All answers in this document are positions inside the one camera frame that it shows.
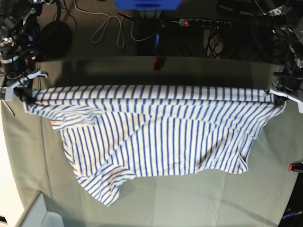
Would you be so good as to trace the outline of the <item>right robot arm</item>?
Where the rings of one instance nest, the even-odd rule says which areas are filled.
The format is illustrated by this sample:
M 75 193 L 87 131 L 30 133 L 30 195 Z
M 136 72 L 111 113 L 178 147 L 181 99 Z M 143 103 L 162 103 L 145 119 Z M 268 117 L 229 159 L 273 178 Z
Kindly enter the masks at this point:
M 31 101 L 33 80 L 48 77 L 36 68 L 39 54 L 38 36 L 41 32 L 38 17 L 44 0 L 17 0 L 0 20 L 0 101 L 6 103 L 17 96 Z

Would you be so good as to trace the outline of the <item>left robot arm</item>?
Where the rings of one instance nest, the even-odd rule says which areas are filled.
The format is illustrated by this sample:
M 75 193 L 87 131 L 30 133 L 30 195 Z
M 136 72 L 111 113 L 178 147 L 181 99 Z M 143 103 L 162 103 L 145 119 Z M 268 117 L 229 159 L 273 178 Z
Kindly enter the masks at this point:
M 254 17 L 270 18 L 274 40 L 286 48 L 284 68 L 273 73 L 268 93 L 274 95 L 275 104 L 287 100 L 297 103 L 303 112 L 303 2 L 301 0 L 254 0 Z

